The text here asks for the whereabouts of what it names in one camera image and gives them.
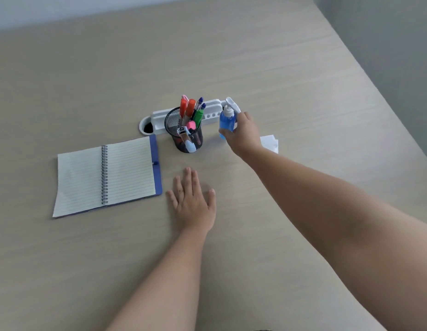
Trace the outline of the blue spray bottle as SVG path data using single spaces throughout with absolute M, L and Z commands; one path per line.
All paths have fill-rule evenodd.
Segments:
M 223 107 L 223 110 L 220 114 L 219 127 L 220 129 L 233 131 L 235 128 L 237 115 L 241 113 L 241 110 L 231 97 L 227 97 L 225 101 L 226 105 Z

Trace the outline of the person's right forearm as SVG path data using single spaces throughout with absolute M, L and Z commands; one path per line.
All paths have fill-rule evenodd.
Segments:
M 384 328 L 427 331 L 426 223 L 263 147 L 240 156 Z

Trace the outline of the orange marker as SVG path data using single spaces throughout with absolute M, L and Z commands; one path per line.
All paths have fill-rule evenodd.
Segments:
M 191 120 L 196 104 L 197 104 L 197 101 L 195 99 L 189 100 L 184 113 L 183 126 L 185 126 Z

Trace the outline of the person's right hand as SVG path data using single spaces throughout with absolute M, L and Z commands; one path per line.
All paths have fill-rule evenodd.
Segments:
M 236 122 L 236 143 L 228 145 L 237 156 L 249 164 L 265 148 L 261 145 L 258 128 L 248 112 L 239 113 Z

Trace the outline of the red-orange marker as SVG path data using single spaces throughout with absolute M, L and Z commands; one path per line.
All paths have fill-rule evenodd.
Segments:
M 186 95 L 182 95 L 180 106 L 179 106 L 179 124 L 178 127 L 182 127 L 186 109 L 188 107 L 189 99 Z

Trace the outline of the green marker blue cap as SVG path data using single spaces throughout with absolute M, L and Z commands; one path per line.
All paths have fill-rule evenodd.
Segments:
M 192 128 L 193 130 L 197 130 L 200 125 L 201 125 L 201 121 L 203 119 L 204 116 L 204 110 L 205 110 L 206 104 L 202 103 L 200 105 L 200 107 L 196 110 L 195 115 L 194 115 L 194 127 Z

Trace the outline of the open spiral notebook blue cover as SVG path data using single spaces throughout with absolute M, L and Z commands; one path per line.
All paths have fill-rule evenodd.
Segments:
M 156 136 L 57 156 L 53 218 L 161 195 Z

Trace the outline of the white desk organizer tray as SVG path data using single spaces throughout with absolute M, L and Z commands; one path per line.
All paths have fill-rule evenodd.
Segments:
M 225 100 L 213 99 L 206 101 L 202 123 L 217 123 L 225 105 Z M 152 124 L 153 134 L 159 135 L 166 133 L 165 117 L 171 110 L 173 110 L 173 108 L 154 111 L 149 116 L 145 117 L 147 123 L 151 122 Z

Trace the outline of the white folded paper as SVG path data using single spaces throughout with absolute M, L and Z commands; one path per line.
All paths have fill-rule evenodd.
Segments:
M 274 152 L 274 153 L 279 153 L 279 149 L 278 149 L 278 139 L 275 138 L 275 136 L 273 134 L 270 135 L 265 135 L 265 136 L 261 136 L 260 137 L 260 141 L 261 141 L 261 145 Z

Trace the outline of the person's left hand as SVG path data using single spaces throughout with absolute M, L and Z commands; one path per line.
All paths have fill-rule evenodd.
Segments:
M 216 210 L 209 210 L 199 176 L 196 170 L 192 170 L 193 179 L 193 196 L 185 196 L 183 190 L 183 174 L 173 179 L 172 189 L 178 198 L 179 206 L 174 209 L 174 214 L 183 232 L 195 232 L 202 237 L 206 237 L 212 229 L 215 219 Z

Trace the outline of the person's left forearm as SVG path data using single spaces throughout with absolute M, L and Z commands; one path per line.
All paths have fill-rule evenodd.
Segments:
M 184 229 L 106 331 L 194 331 L 206 236 Z

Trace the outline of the black mesh pen cup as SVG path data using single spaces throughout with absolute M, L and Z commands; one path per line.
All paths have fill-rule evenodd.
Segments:
M 171 110 L 165 117 L 165 130 L 172 137 L 174 145 L 176 148 L 183 153 L 187 153 L 185 144 L 182 142 L 181 138 L 178 136 L 177 129 L 179 124 L 179 107 Z M 190 133 L 191 141 L 196 145 L 197 150 L 199 150 L 203 144 L 203 135 L 201 125 L 193 133 Z

